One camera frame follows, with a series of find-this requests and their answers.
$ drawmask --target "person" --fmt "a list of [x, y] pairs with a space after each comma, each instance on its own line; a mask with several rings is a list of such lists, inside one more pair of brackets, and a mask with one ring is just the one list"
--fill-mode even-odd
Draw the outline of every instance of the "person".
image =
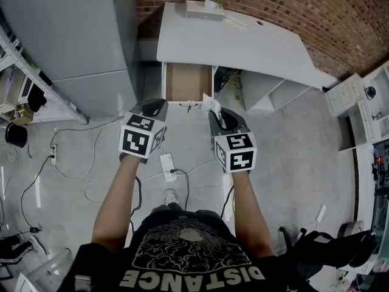
[[139, 162], [123, 158], [58, 291], [289, 291], [295, 273], [274, 253], [247, 172], [232, 173], [236, 238], [218, 214], [184, 211], [170, 195], [124, 248]]
[[13, 235], [0, 240], [0, 263], [17, 264], [31, 250], [41, 251], [47, 255], [38, 239], [31, 236], [30, 239], [21, 243], [19, 235]]

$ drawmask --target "concrete floor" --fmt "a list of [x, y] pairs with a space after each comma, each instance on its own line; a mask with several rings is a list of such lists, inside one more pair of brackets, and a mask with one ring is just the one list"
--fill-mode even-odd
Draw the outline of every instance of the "concrete floor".
[[[339, 121], [332, 118], [323, 93], [310, 89], [302, 96], [267, 116], [249, 116], [234, 99], [240, 92], [226, 87], [219, 101], [244, 114], [249, 128], [255, 133], [258, 145], [255, 170], [250, 178], [264, 217], [272, 230], [272, 240], [277, 252], [285, 250], [284, 240], [277, 230], [279, 225], [288, 225], [293, 231], [298, 226], [306, 226], [315, 221], [321, 204], [326, 204], [328, 216], [317, 225], [319, 231], [337, 235], [343, 222], [350, 221], [354, 210], [354, 166], [351, 152], [338, 153], [342, 144]], [[99, 204], [84, 197], [84, 185], [89, 182], [86, 194], [94, 201], [102, 201], [119, 165], [118, 139], [120, 125], [105, 128], [96, 144], [95, 164], [83, 179], [66, 179], [55, 171], [48, 162], [40, 176], [40, 193], [33, 186], [24, 197], [24, 212], [33, 226], [42, 229], [37, 237], [52, 255], [64, 248], [73, 254], [78, 247], [91, 239], [92, 227]], [[0, 237], [28, 230], [20, 210], [22, 191], [33, 181], [44, 159], [50, 154], [49, 144], [52, 129], [93, 127], [78, 122], [38, 123], [29, 127], [29, 145], [32, 159], [27, 155], [27, 147], [17, 149], [19, 168], [12, 175], [5, 195], [5, 222]], [[171, 107], [167, 119], [168, 131], [165, 150], [171, 153], [175, 167], [185, 171], [207, 161], [215, 160], [211, 151], [208, 120], [201, 111], [186, 112], [179, 106]], [[67, 176], [78, 177], [87, 172], [93, 156], [94, 139], [100, 129], [61, 133], [54, 144], [58, 144], [58, 168]], [[159, 156], [164, 148], [158, 149], [150, 157], [147, 165], [141, 165], [138, 177], [141, 181], [162, 172]], [[4, 167], [5, 183], [15, 162], [7, 162], [0, 156]], [[223, 179], [218, 163], [209, 163], [190, 175], [190, 197], [188, 210], [209, 209], [221, 212], [230, 183]], [[184, 204], [187, 188], [185, 177], [167, 183], [164, 176], [147, 180], [142, 185], [143, 204], [134, 215], [135, 227], [160, 205], [164, 191], [176, 189], [181, 204]], [[138, 203], [138, 190], [134, 192], [133, 206]], [[37, 208], [36, 196], [40, 196], [41, 207]], [[306, 227], [309, 231], [316, 224]], [[33, 270], [47, 260], [36, 252], [28, 253], [18, 265], [11, 266], [14, 276]], [[325, 267], [312, 278], [312, 285], [319, 291], [327, 291], [338, 272]], [[8, 280], [3, 285], [12, 291], [16, 280]]]

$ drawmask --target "open drawer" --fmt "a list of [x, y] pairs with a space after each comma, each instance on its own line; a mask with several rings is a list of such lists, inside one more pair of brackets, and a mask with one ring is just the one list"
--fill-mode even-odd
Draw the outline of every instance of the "open drawer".
[[169, 103], [202, 103], [202, 94], [213, 97], [215, 67], [162, 63], [162, 97]]

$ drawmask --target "metal shelving rack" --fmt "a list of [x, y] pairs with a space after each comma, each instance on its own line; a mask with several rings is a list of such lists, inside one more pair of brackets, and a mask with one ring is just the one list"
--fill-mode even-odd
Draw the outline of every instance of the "metal shelving rack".
[[55, 90], [55, 87], [49, 86], [31, 67], [28, 62], [22, 57], [22, 49], [18, 50], [16, 47], [19, 45], [19, 41], [16, 39], [11, 42], [4, 29], [0, 26], [0, 46], [3, 48], [5, 55], [0, 60], [0, 71], [15, 64], [23, 73], [31, 79], [32, 83], [36, 84], [44, 93], [46, 93], [51, 100], [53, 100], [60, 108], [62, 108], [67, 116], [64, 118], [53, 118], [53, 120], [37, 120], [35, 122], [47, 122], [58, 120], [71, 120], [76, 119], [81, 123], [88, 123], [89, 118], [85, 116], [68, 98], [63, 96], [62, 93]]

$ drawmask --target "black chair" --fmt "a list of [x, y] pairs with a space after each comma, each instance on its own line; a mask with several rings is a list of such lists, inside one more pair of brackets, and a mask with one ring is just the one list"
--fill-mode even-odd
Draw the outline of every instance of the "black chair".
[[324, 265], [336, 268], [349, 265], [362, 266], [377, 248], [375, 237], [371, 231], [359, 232], [342, 238], [333, 238], [325, 232], [301, 229], [302, 236], [292, 246], [291, 236], [284, 227], [283, 233], [287, 251], [281, 255], [291, 265], [295, 265], [303, 280], [309, 280], [317, 274]]

